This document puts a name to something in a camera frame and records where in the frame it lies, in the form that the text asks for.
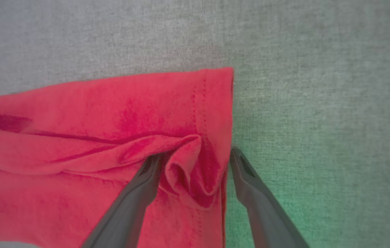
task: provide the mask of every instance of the red fabric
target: red fabric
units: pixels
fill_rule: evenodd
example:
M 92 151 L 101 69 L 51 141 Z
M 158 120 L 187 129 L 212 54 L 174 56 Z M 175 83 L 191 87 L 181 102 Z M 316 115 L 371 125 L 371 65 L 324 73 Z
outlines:
M 0 97 L 0 240 L 79 247 L 144 159 L 167 151 L 139 247 L 224 247 L 231 68 Z

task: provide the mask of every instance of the folded red garment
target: folded red garment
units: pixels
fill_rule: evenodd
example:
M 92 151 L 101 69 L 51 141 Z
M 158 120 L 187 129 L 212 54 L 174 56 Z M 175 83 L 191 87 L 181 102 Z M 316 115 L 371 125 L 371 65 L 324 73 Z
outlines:
M 64 83 L 0 97 L 0 240 L 79 247 L 168 152 L 138 247 L 224 247 L 233 69 Z

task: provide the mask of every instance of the gray fabric surface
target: gray fabric surface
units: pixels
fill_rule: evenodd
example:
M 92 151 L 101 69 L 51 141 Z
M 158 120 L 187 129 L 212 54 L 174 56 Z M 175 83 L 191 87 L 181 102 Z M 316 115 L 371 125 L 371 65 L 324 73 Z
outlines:
M 0 94 L 222 66 L 233 141 L 310 246 L 390 247 L 390 0 L 0 0 Z

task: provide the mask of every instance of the table surface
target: table surface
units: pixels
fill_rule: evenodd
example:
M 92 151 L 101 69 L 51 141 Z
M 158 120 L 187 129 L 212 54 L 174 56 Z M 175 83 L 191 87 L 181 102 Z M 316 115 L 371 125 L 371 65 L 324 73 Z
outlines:
M 0 95 L 222 66 L 233 142 L 310 246 L 390 247 L 390 0 L 0 0 Z M 226 231 L 253 246 L 231 180 Z

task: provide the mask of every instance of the fabric fold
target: fabric fold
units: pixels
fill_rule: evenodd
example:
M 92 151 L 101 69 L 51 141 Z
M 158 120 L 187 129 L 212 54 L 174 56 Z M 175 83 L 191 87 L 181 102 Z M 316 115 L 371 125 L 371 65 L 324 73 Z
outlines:
M 220 247 L 231 68 L 0 97 L 0 240 L 78 247 L 147 156 L 169 160 L 139 247 Z

